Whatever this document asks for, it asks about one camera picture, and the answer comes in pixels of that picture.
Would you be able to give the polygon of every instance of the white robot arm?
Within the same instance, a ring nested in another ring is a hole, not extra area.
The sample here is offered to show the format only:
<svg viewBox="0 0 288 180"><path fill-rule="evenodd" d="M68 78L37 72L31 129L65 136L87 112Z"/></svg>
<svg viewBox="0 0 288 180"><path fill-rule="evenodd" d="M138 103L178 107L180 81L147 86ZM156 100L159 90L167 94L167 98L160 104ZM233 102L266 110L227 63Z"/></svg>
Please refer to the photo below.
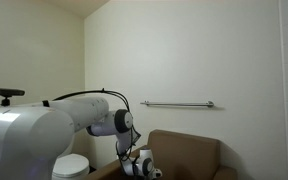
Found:
<svg viewBox="0 0 288 180"><path fill-rule="evenodd" d="M117 154L127 175L162 175L154 168L150 150L129 157L140 136L129 111L109 111L104 98L83 97L0 108L0 180L51 180L56 158L84 128L94 136L116 135Z"/></svg>

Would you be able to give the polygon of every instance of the brown chair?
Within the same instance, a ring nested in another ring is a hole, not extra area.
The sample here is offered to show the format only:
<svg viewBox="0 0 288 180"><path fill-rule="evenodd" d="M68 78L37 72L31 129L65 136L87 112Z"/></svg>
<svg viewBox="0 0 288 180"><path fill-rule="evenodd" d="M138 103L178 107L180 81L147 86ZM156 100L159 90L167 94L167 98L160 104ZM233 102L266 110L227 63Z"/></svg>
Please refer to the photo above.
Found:
<svg viewBox="0 0 288 180"><path fill-rule="evenodd" d="M154 166L163 173L160 180L237 180L236 170L220 165L219 140L154 130L145 147L152 149ZM139 149L132 153L133 157L139 153ZM120 163L116 160L86 178L95 179L134 178L123 175Z"/></svg>

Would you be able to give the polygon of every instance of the metal grab bar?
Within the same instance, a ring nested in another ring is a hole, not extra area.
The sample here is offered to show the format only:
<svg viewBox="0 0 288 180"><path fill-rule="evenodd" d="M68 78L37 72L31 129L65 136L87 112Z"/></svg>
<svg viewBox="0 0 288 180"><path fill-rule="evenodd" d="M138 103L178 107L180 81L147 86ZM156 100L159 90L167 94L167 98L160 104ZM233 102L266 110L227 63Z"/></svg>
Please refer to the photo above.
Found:
<svg viewBox="0 0 288 180"><path fill-rule="evenodd" d="M214 106L212 101L208 101L207 103L161 103L161 102L141 102L144 105L153 105L153 106L207 106L209 108Z"/></svg>

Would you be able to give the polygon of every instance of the white toilet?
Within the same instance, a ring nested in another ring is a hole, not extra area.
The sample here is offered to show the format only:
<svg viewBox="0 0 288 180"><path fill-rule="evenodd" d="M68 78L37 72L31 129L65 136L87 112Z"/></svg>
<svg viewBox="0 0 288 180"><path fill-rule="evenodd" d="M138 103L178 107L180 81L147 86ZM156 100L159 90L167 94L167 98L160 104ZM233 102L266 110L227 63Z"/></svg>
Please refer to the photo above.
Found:
<svg viewBox="0 0 288 180"><path fill-rule="evenodd" d="M78 154L70 154L74 144L72 138L69 147L57 158L52 180L82 180L90 171L88 159Z"/></svg>

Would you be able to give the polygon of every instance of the black cable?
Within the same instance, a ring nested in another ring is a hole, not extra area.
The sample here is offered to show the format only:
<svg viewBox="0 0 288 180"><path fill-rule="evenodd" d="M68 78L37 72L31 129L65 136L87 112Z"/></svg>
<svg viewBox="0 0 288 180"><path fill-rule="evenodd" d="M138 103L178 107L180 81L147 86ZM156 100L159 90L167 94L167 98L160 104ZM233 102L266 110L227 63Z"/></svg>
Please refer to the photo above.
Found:
<svg viewBox="0 0 288 180"><path fill-rule="evenodd" d="M134 131L134 132L136 133L136 135L137 135L135 140L133 140L133 131ZM129 147L127 150L125 150L125 152L123 152L123 153L121 153L121 154L117 154L118 157L119 157L119 159L120 159L121 161L127 161L128 159L130 159L131 153L132 153L132 148L133 148L133 146L135 146L134 141L136 142L137 139L138 139L140 136L141 136L141 135L135 130L134 126L132 126L132 127L131 127L131 145L130 145L130 147ZM116 142L115 148L116 148L116 152L118 152L117 142Z"/></svg>
<svg viewBox="0 0 288 180"><path fill-rule="evenodd" d="M132 162L132 170L133 170L134 176L138 175L138 169L136 168L136 161L139 157L140 157L140 155L136 156L134 161Z"/></svg>
<svg viewBox="0 0 288 180"><path fill-rule="evenodd" d="M104 90L104 88L102 90L80 91L80 92L66 94L66 95L60 96L58 98L55 98L53 101L63 100L63 99L66 99L66 98L69 98L72 96L77 96L77 95L82 95L82 94L90 94L90 93L103 93L103 94L109 94L112 96L116 96L124 102L127 110L130 112L130 107L129 107L128 101L123 94L121 94L119 92L115 92L115 91L106 91L106 90Z"/></svg>

